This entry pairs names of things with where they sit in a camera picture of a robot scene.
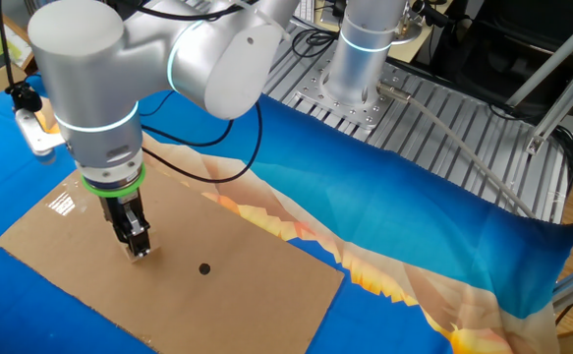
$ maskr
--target black cable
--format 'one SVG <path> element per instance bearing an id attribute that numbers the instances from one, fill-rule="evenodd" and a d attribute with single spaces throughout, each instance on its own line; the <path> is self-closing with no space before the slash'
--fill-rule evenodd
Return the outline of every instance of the black cable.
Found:
<path id="1" fill-rule="evenodd" d="M 509 114 L 510 116 L 505 116 L 505 115 L 502 115 L 502 114 L 496 112 L 495 109 L 493 109 L 493 103 L 488 103 L 487 107 L 489 108 L 491 113 L 493 113 L 493 115 L 495 115 L 498 118 L 504 119 L 504 120 L 524 122 L 524 121 L 527 121 L 531 118 L 535 118 L 535 117 L 518 117 L 518 116 L 516 116 L 516 112 L 511 107 L 507 107 L 509 109 L 504 109 L 502 107 L 498 107 L 498 108 L 502 109 L 505 113 Z"/>
<path id="2" fill-rule="evenodd" d="M 214 21 L 214 20 L 218 20 L 221 17 L 225 16 L 225 15 L 230 15 L 233 14 L 235 12 L 238 12 L 240 10 L 243 10 L 243 8 L 241 6 L 238 5 L 232 5 L 230 7 L 228 7 L 225 10 L 221 10 L 221 11 L 217 11 L 215 13 L 211 13 L 211 14 L 203 14 L 203 15 L 175 15 L 175 14 L 167 14 L 167 13 L 162 13 L 156 10 L 152 10 L 152 9 L 148 9 L 142 5 L 136 5 L 134 3 L 132 3 L 131 1 L 128 0 L 113 0 L 116 3 L 120 3 L 123 4 L 125 6 L 127 6 L 128 8 L 132 9 L 132 10 L 136 10 L 151 16 L 155 16 L 161 19 L 166 19 L 166 20 L 176 20 L 176 21 Z M 258 0 L 249 0 L 248 4 L 249 5 L 253 5 L 257 2 Z"/>
<path id="3" fill-rule="evenodd" d="M 197 181 L 200 182 L 204 182 L 204 183 L 227 183 L 227 182 L 231 182 L 234 181 L 238 178 L 240 178 L 242 175 L 244 175 L 245 173 L 247 173 L 247 171 L 249 171 L 249 169 L 251 168 L 251 166 L 254 164 L 254 162 L 256 161 L 256 157 L 258 157 L 258 152 L 259 152 L 259 146 L 261 145 L 261 141 L 262 141 L 262 112 L 259 108 L 259 103 L 256 102 L 256 111 L 258 112 L 258 142 L 256 143 L 256 148 L 254 149 L 254 153 L 252 154 L 251 158 L 249 159 L 249 163 L 247 163 L 247 165 L 245 166 L 245 168 L 243 168 L 240 172 L 238 172 L 237 174 L 228 177 L 228 178 L 222 178 L 222 179 L 209 179 L 209 178 L 203 178 L 197 175 L 194 175 L 190 172 L 184 171 L 181 168 L 173 165 L 172 163 L 166 161 L 164 158 L 158 156 L 157 154 L 155 154 L 154 152 L 152 152 L 151 150 L 143 147 L 142 150 L 144 152 L 146 152 L 147 154 L 151 155 L 154 159 L 156 159 L 157 161 L 163 163 L 164 165 L 166 165 L 168 168 L 174 170 L 175 172 L 181 173 L 182 175 L 186 176 L 186 177 L 190 177 L 193 179 L 196 179 Z"/>
<path id="4" fill-rule="evenodd" d="M 227 124 L 227 129 L 225 129 L 225 132 L 218 137 L 218 139 L 211 141 L 211 142 L 207 142 L 207 143 L 194 143 L 194 142 L 189 142 L 189 141 L 185 141 L 183 139 L 171 136 L 170 134 L 166 133 L 166 132 L 162 132 L 159 129 L 156 128 L 152 128 L 149 127 L 147 125 L 142 124 L 142 129 L 149 131 L 149 132 L 153 132 L 157 135 L 160 135 L 164 138 L 168 138 L 173 142 L 177 142 L 179 144 L 183 144 L 183 145 L 187 145 L 189 147 L 195 147 L 195 148 L 206 148 L 206 147 L 211 147 L 211 146 L 215 146 L 216 144 L 222 142 L 223 140 L 225 140 L 225 138 L 227 138 L 227 136 L 229 135 L 229 132 L 231 132 L 231 128 L 234 126 L 234 121 L 230 120 L 229 123 Z"/>
<path id="5" fill-rule="evenodd" d="M 559 325 L 559 323 L 561 322 L 561 320 L 563 320 L 563 318 L 565 317 L 565 315 L 572 310 L 573 308 L 573 303 L 568 305 L 568 307 L 566 307 L 565 309 L 563 309 L 563 311 L 561 311 L 561 314 L 559 314 L 559 316 L 557 317 L 557 320 L 554 322 L 554 325 Z"/>
<path id="6" fill-rule="evenodd" d="M 320 46 L 321 49 L 309 54 L 299 52 L 299 50 L 297 50 L 297 45 L 299 45 L 304 38 L 306 38 L 306 44 L 310 47 Z M 329 49 L 332 42 L 336 39 L 338 39 L 338 32 L 325 29 L 304 29 L 295 35 L 291 43 L 291 48 L 293 49 L 293 52 L 301 58 L 314 58 Z"/>
<path id="7" fill-rule="evenodd" d="M 430 40 L 428 42 L 428 56 L 430 57 L 430 62 L 428 63 L 429 65 L 432 65 L 432 39 L 433 38 L 434 38 L 434 25 L 432 25 L 432 33 L 430 34 Z"/>
<path id="8" fill-rule="evenodd" d="M 0 0 L 0 40 L 2 41 L 2 52 L 4 55 L 4 64 L 7 67 L 7 79 L 9 80 L 8 91 L 13 90 L 15 87 L 15 80 L 13 79 L 13 71 L 11 70 L 11 56 L 9 55 L 9 44 L 7 42 L 7 34 L 4 29 L 4 14 L 2 13 L 2 0 Z"/>
<path id="9" fill-rule="evenodd" d="M 173 93 L 175 93 L 174 90 L 171 90 L 170 92 L 168 92 L 168 94 L 164 97 L 164 99 L 161 100 L 161 102 L 159 103 L 159 105 L 157 106 L 157 108 L 155 108 L 155 110 L 153 110 L 152 112 L 149 113 L 140 113 L 140 115 L 142 117 L 149 117 L 151 115 L 154 115 L 155 113 L 157 113 L 157 111 L 159 111 L 159 109 L 164 105 L 164 103 L 166 102 L 166 100 L 168 100 L 168 98 L 170 98 L 171 95 L 173 95 Z"/>
<path id="10" fill-rule="evenodd" d="M 573 135 L 562 126 L 554 128 L 550 136 L 563 148 L 563 156 L 566 160 L 568 170 L 568 190 L 566 196 L 570 195 L 573 187 Z"/>
<path id="11" fill-rule="evenodd" d="M 457 90 L 457 91 L 459 91 L 461 93 L 465 93 L 467 95 L 472 95 L 472 96 L 474 96 L 480 100 L 488 102 L 487 98 L 483 98 L 479 94 L 471 93 L 471 92 L 461 88 L 456 83 L 453 83 L 447 79 L 439 77 L 439 76 L 437 76 L 431 72 L 425 71 L 424 69 L 420 69 L 418 67 L 415 67 L 409 63 L 395 59 L 391 56 L 386 57 L 386 63 L 391 64 L 392 66 L 397 67 L 398 69 L 402 69 L 402 70 L 408 72 L 409 74 L 417 75 L 420 78 L 428 79 L 428 80 L 430 80 L 436 84 L 439 84 L 441 86 L 447 87 L 449 89 Z"/>

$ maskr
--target cable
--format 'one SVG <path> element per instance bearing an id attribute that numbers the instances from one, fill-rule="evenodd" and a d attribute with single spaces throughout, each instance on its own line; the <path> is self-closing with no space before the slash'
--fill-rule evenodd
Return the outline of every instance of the cable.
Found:
<path id="1" fill-rule="evenodd" d="M 537 218 L 535 216 L 535 214 L 533 213 L 532 210 L 529 209 L 528 206 L 526 206 L 524 204 L 524 202 L 522 202 L 518 196 L 515 195 L 515 193 L 513 193 L 513 191 L 511 191 L 511 189 L 509 189 L 504 182 L 502 182 L 498 176 L 495 175 L 495 173 L 493 173 L 493 171 L 491 171 L 489 169 L 489 167 L 487 167 L 485 165 L 485 163 L 478 157 L 476 156 L 476 154 L 470 149 L 470 147 L 468 147 L 467 145 L 465 145 L 465 143 L 456 136 L 456 134 L 454 134 L 454 132 L 452 132 L 452 130 L 450 130 L 450 128 L 448 128 L 445 123 L 441 122 L 441 120 L 435 116 L 432 112 L 430 112 L 429 109 L 427 109 L 425 106 L 423 106 L 421 103 L 419 103 L 415 98 L 413 97 L 409 97 L 408 98 L 409 103 L 413 104 L 415 107 L 419 108 L 419 110 L 422 111 L 422 113 L 424 113 L 425 116 L 427 116 L 428 118 L 431 119 L 432 123 L 434 123 L 436 126 L 438 126 L 439 128 L 441 128 L 445 134 L 447 134 L 453 141 L 454 143 L 457 144 L 457 146 L 459 148 L 461 148 L 463 151 L 465 151 L 467 154 L 470 155 L 470 157 L 472 158 L 472 160 L 474 161 L 474 163 L 476 163 L 483 171 L 484 173 L 500 188 L 500 190 L 507 195 L 513 202 L 515 202 L 515 204 L 522 210 L 524 211 L 524 213 L 531 217 L 531 218 Z"/>
<path id="2" fill-rule="evenodd" d="M 223 178 L 223 179 L 203 178 L 203 177 L 194 175 L 190 172 L 182 170 L 181 168 L 179 168 L 179 167 L 173 165 L 172 163 L 166 161 L 164 158 L 158 156 L 157 154 L 155 154 L 151 150 L 147 149 L 146 147 L 143 147 L 142 150 L 144 152 L 146 152 L 147 154 L 151 155 L 157 161 L 166 165 L 168 168 L 174 170 L 175 172 L 181 173 L 182 175 L 184 175 L 186 177 L 196 179 L 197 181 L 204 182 L 204 183 L 227 183 L 227 182 L 234 181 L 234 180 L 240 178 L 245 173 L 247 173 L 247 171 L 249 171 L 251 166 L 256 161 L 256 157 L 258 157 L 259 147 L 260 147 L 261 141 L 262 141 L 262 129 L 263 129 L 263 127 L 262 127 L 262 112 L 261 112 L 261 109 L 259 108 L 259 102 L 256 102 L 256 111 L 258 112 L 258 142 L 256 143 L 256 148 L 254 149 L 254 153 L 252 154 L 251 158 L 249 159 L 249 163 L 247 163 L 245 168 L 243 168 L 240 172 L 238 172 L 237 174 L 235 174 L 231 177 Z"/>
<path id="3" fill-rule="evenodd" d="M 505 109 L 503 109 L 503 108 L 501 108 L 501 107 L 498 107 L 498 108 L 502 109 L 502 111 L 504 111 L 506 114 L 509 114 L 509 115 L 510 115 L 510 116 L 505 116 L 505 115 L 502 115 L 502 114 L 496 112 L 495 109 L 493 109 L 493 103 L 488 103 L 488 104 L 487 104 L 487 107 L 489 108 L 489 110 L 491 111 L 491 113 L 493 113 L 493 115 L 495 115 L 495 116 L 498 117 L 498 118 L 502 118 L 502 119 L 504 119 L 504 120 L 509 120 L 509 121 L 522 121 L 522 122 L 524 122 L 524 121 L 529 120 L 529 119 L 531 119 L 531 118 L 537 117 L 537 116 L 534 116 L 534 117 L 515 117 L 515 116 L 513 116 L 514 111 L 513 111 L 513 108 L 512 108 L 512 107 L 509 107 L 509 108 L 511 108 L 511 109 L 510 109 L 508 112 L 507 112 Z"/>
<path id="4" fill-rule="evenodd" d="M 573 135 L 562 126 L 554 128 L 550 136 L 563 148 L 563 156 L 566 159 L 568 169 L 568 190 L 566 196 L 570 195 L 573 187 Z"/>
<path id="5" fill-rule="evenodd" d="M 249 0 L 249 5 L 254 5 L 258 0 Z M 217 11 L 211 14 L 204 14 L 204 15 L 175 15 L 175 14 L 167 14 L 162 13 L 156 10 L 148 9 L 142 5 L 136 5 L 129 0 L 114 0 L 116 3 L 123 4 L 132 10 L 139 11 L 141 13 L 145 13 L 151 16 L 155 16 L 161 19 L 166 20 L 176 20 L 176 21 L 215 21 L 220 19 L 225 15 L 230 15 L 240 10 L 243 10 L 241 6 L 232 5 L 225 10 Z"/>
<path id="6" fill-rule="evenodd" d="M 306 44 L 309 45 L 310 47 L 322 47 L 322 49 L 312 53 L 312 54 L 305 54 L 305 53 L 300 53 L 297 50 L 297 45 L 299 45 L 299 43 L 304 39 L 304 37 L 306 37 Z M 314 58 L 319 54 L 324 53 L 327 49 L 329 49 L 330 45 L 332 45 L 332 42 L 334 40 L 338 39 L 338 32 L 333 32 L 331 30 L 325 30 L 325 29 L 304 29 L 302 31 L 300 31 L 299 33 L 297 33 L 297 35 L 295 35 L 295 37 L 293 38 L 293 41 L 291 43 L 291 48 L 293 49 L 293 52 L 299 56 L 300 58 Z"/>
<path id="7" fill-rule="evenodd" d="M 434 25 L 432 25 L 432 33 L 430 34 L 430 40 L 428 42 L 428 56 L 430 57 L 429 65 L 432 65 L 432 39 L 434 38 Z"/>
<path id="8" fill-rule="evenodd" d="M 13 90 L 15 87 L 15 80 L 13 79 L 13 70 L 11 69 L 11 56 L 9 55 L 9 44 L 7 42 L 7 34 L 4 29 L 4 14 L 2 13 L 2 0 L 0 0 L 0 41 L 2 41 L 2 52 L 4 55 L 4 64 L 7 67 L 7 79 L 9 80 L 8 91 Z"/>
<path id="9" fill-rule="evenodd" d="M 155 113 L 157 113 L 157 111 L 159 111 L 159 109 L 161 108 L 161 106 L 164 105 L 164 103 L 166 102 L 166 100 L 168 100 L 168 98 L 170 98 L 171 95 L 173 95 L 173 93 L 175 93 L 174 90 L 171 90 L 170 92 L 168 92 L 168 94 L 164 97 L 164 99 L 161 100 L 161 102 L 159 103 L 159 105 L 157 106 L 157 108 L 155 108 L 155 110 L 153 110 L 152 112 L 149 113 L 140 113 L 140 115 L 142 117 L 149 117 L 151 115 L 154 115 Z"/>
<path id="10" fill-rule="evenodd" d="M 211 146 L 215 146 L 216 144 L 222 142 L 223 140 L 225 140 L 225 138 L 227 138 L 227 136 L 229 135 L 229 132 L 231 132 L 231 128 L 234 126 L 234 121 L 230 120 L 229 123 L 227 124 L 227 129 L 225 129 L 225 132 L 218 137 L 218 139 L 211 141 L 211 142 L 207 142 L 207 143 L 193 143 L 193 142 L 189 142 L 189 141 L 185 141 L 183 139 L 171 136 L 168 133 L 162 132 L 158 129 L 149 127 L 147 125 L 142 124 L 142 129 L 149 131 L 149 132 L 153 132 L 157 135 L 160 135 L 164 138 L 168 138 L 173 142 L 177 142 L 179 144 L 183 144 L 183 145 L 187 145 L 189 147 L 195 147 L 195 148 L 206 148 L 206 147 L 211 147 Z"/>
<path id="11" fill-rule="evenodd" d="M 573 308 L 573 303 L 568 305 L 565 309 L 563 309 L 563 311 L 561 311 L 561 314 L 559 314 L 559 316 L 557 317 L 557 320 L 554 322 L 554 325 L 559 325 L 561 320 L 563 320 L 563 318 L 568 314 L 570 310 L 572 310 L 572 308 Z"/>

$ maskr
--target robotic arm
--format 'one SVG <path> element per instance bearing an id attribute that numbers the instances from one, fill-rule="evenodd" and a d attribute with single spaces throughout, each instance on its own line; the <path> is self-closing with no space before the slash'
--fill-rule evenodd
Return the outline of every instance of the robotic arm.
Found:
<path id="1" fill-rule="evenodd" d="M 275 24 L 285 27 L 298 3 L 260 0 L 254 9 L 261 16 L 242 10 L 215 21 L 182 22 L 136 13 L 124 23 L 92 0 L 46 5 L 30 20 L 29 38 L 63 140 L 47 139 L 24 109 L 16 120 L 39 157 L 67 145 L 118 240 L 143 257 L 150 243 L 139 190 L 138 101 L 174 89 L 218 118 L 241 116 L 261 95 L 283 33 Z M 232 5 L 213 1 L 209 13 Z M 179 0 L 154 0 L 147 7 L 201 15 Z"/>

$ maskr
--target green led ring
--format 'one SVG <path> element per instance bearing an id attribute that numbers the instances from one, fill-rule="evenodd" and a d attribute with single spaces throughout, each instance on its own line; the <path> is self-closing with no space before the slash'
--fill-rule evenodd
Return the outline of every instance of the green led ring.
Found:
<path id="1" fill-rule="evenodd" d="M 88 191 L 92 192 L 93 194 L 101 198 L 122 198 L 135 192 L 140 187 L 145 177 L 146 177 L 146 167 L 144 166 L 144 164 L 142 164 L 142 172 L 140 173 L 140 177 L 138 177 L 138 180 L 132 183 L 131 186 L 120 190 L 116 191 L 99 190 L 91 186 L 83 175 L 81 175 L 81 180 L 83 181 L 83 185 L 86 187 Z"/>

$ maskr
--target orange pattern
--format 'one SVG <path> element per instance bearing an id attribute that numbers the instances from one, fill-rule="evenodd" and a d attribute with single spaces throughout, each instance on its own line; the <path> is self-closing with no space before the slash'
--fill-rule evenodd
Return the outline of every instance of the orange pattern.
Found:
<path id="1" fill-rule="evenodd" d="M 261 207 L 239 206 L 225 196 L 212 193 L 203 193 L 203 195 L 284 241 L 289 241 L 297 237 L 302 240 L 319 242 L 325 251 L 334 256 L 337 263 L 341 263 L 343 267 L 350 270 L 353 283 L 362 286 L 371 293 L 375 295 L 383 294 L 390 298 L 393 303 L 402 301 L 407 306 L 419 305 L 417 299 L 410 296 L 392 277 L 383 273 L 375 266 L 368 264 L 354 256 L 351 252 L 345 250 L 341 259 L 334 240 L 331 237 L 315 233 L 305 222 L 282 221 L 278 217 L 268 215 L 266 210 Z M 448 331 L 433 320 L 426 311 L 423 310 L 423 312 L 432 329 L 441 333 L 449 340 L 454 354 L 513 353 L 507 341 L 490 328 L 459 329 L 458 326 L 452 324 L 454 330 Z"/>

